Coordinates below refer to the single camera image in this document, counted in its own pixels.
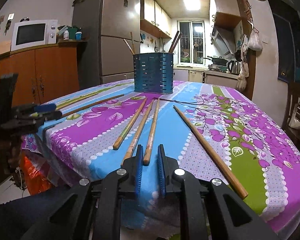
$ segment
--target orange wooden cabinet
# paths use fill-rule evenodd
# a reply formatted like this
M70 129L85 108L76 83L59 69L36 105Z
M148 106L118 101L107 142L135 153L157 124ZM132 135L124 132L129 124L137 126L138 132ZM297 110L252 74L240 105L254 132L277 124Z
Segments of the orange wooden cabinet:
M76 47L46 47L0 59L0 77L19 73L12 105L43 104L79 90Z

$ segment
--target refrigerator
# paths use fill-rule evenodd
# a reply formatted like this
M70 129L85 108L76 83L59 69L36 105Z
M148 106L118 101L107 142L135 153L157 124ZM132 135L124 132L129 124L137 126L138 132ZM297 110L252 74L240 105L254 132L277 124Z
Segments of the refrigerator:
M140 0L81 0L74 5L72 25L87 42L78 48L80 89L133 78L133 56L140 53Z

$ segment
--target silver screw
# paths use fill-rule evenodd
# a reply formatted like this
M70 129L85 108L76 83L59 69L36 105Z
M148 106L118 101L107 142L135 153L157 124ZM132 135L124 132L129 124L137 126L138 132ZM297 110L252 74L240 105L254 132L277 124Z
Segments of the silver screw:
M220 186L222 183L221 179L213 179L212 184L215 186Z
M183 169L176 169L176 170L174 171L174 173L175 173L176 175L182 176L182 175L184 175L186 172L185 172Z
M79 184L81 186L86 186L89 184L89 180L87 178L80 179Z
M124 175L126 173L127 173L127 171L125 169L118 169L117 170L117 174L120 175L120 176L122 176L122 175Z

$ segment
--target orange bag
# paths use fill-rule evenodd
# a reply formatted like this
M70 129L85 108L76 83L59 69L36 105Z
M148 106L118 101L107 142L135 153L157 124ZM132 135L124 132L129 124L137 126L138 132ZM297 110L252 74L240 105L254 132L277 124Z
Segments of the orange bag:
M31 161L23 154L20 160L20 168L23 171L26 185L30 195L44 192L53 185L48 181L31 163Z

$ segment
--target slotted basket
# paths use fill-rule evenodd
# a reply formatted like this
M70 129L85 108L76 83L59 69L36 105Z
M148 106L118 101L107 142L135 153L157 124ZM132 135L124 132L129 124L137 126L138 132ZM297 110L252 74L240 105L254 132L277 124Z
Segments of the slotted basket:
M133 56L134 91L143 93L173 93L173 54L141 53Z

